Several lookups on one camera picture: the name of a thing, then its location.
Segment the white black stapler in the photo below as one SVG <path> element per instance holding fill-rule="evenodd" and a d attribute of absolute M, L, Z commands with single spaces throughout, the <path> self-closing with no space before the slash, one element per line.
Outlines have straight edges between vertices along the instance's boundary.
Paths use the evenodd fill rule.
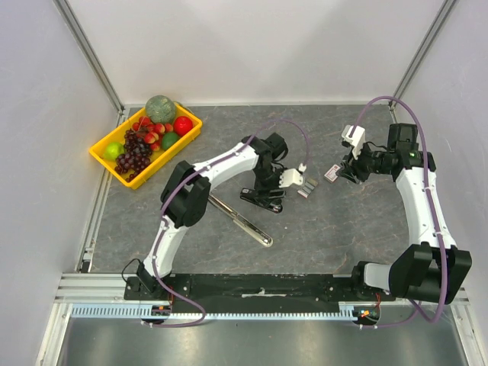
<path fill-rule="evenodd" d="M 256 225 L 248 221 L 238 211 L 234 210 L 230 205 L 226 204 L 221 199 L 210 195 L 208 201 L 218 210 L 225 213 L 234 224 L 236 224 L 241 230 L 251 236 L 254 240 L 259 242 L 265 248 L 269 248 L 273 245 L 274 240 L 264 231 L 259 229 Z"/>

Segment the green melon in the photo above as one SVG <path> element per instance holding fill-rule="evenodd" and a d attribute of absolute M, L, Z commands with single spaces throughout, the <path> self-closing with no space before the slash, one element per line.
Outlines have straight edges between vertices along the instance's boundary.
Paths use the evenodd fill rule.
<path fill-rule="evenodd" d="M 165 95 L 155 95 L 146 102 L 146 116 L 155 124 L 172 123 L 176 116 L 176 105 Z"/>

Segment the red apple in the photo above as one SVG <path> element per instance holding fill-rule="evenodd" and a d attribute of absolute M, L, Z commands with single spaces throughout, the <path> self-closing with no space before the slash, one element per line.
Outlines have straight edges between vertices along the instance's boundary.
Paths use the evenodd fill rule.
<path fill-rule="evenodd" d="M 194 127 L 192 120 L 186 116 L 180 116 L 175 119 L 173 123 L 173 130 L 179 136 L 184 136 Z"/>

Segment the purple grape bunch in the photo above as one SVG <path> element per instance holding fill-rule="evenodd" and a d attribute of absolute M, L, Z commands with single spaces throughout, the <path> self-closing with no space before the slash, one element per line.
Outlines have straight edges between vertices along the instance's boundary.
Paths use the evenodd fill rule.
<path fill-rule="evenodd" d="M 130 183 L 151 163 L 153 151 L 132 130 L 124 134 L 125 153 L 115 160 L 115 172 Z"/>

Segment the red white staple box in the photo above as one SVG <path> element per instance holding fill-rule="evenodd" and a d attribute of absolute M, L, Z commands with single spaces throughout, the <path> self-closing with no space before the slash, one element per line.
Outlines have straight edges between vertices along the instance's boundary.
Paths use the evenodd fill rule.
<path fill-rule="evenodd" d="M 330 169 L 327 170 L 327 172 L 324 174 L 324 178 L 330 182 L 333 183 L 337 180 L 338 178 L 338 171 L 340 170 L 339 165 L 333 165 Z"/>

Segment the dark green lime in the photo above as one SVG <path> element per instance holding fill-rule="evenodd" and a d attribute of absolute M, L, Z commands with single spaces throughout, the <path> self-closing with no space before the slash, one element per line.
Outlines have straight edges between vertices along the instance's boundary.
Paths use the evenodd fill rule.
<path fill-rule="evenodd" d="M 170 149 L 179 140 L 180 136 L 175 132 L 165 133 L 162 137 L 161 147 L 163 150 Z"/>

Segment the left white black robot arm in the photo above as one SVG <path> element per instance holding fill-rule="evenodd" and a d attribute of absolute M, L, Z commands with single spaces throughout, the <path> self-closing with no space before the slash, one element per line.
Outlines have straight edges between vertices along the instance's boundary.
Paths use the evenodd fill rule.
<path fill-rule="evenodd" d="M 201 220 L 213 189 L 247 171 L 254 172 L 252 189 L 244 188 L 240 198 L 279 214 L 284 189 L 280 187 L 284 167 L 278 161 L 287 155 L 282 136 L 272 133 L 265 139 L 248 136 L 231 150 L 206 162 L 178 163 L 162 194 L 162 218 L 152 248 L 138 264 L 136 275 L 126 281 L 127 289 L 151 300 L 165 296 L 172 263 L 183 237 Z"/>

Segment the light green lime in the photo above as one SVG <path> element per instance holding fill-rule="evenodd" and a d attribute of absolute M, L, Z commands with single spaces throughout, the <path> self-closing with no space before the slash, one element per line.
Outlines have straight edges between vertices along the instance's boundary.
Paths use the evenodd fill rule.
<path fill-rule="evenodd" d="M 125 153 L 124 145 L 119 142 L 109 143 L 102 155 L 103 159 L 108 161 L 115 161 L 118 156 Z"/>

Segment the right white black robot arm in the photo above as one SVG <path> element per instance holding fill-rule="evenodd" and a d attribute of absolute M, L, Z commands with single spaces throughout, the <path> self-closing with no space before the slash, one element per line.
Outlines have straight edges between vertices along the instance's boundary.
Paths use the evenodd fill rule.
<path fill-rule="evenodd" d="M 342 144 L 350 149 L 338 171 L 354 183 L 370 175 L 389 175 L 403 200 L 409 247 L 392 264 L 359 262 L 349 281 L 351 295 L 367 300 L 377 289 L 407 300 L 450 304 L 472 265 L 468 251 L 457 248 L 436 192 L 433 156 L 417 142 L 414 124 L 392 124 L 386 146 L 371 148 L 362 127 L 348 125 Z"/>

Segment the red peach cluster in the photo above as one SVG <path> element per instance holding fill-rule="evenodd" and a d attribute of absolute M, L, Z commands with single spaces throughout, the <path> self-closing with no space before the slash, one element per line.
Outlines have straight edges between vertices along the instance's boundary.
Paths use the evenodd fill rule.
<path fill-rule="evenodd" d="M 163 150 L 162 137 L 165 133 L 174 132 L 172 124 L 155 124 L 149 117 L 142 116 L 132 124 L 131 130 L 149 146 L 153 152 Z"/>

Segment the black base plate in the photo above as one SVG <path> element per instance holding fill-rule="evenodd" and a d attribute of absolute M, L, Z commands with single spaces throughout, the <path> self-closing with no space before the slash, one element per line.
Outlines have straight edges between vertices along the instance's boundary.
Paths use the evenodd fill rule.
<path fill-rule="evenodd" d="M 395 300 L 348 275 L 171 274 L 163 282 L 207 313 L 336 312 L 340 302 Z"/>

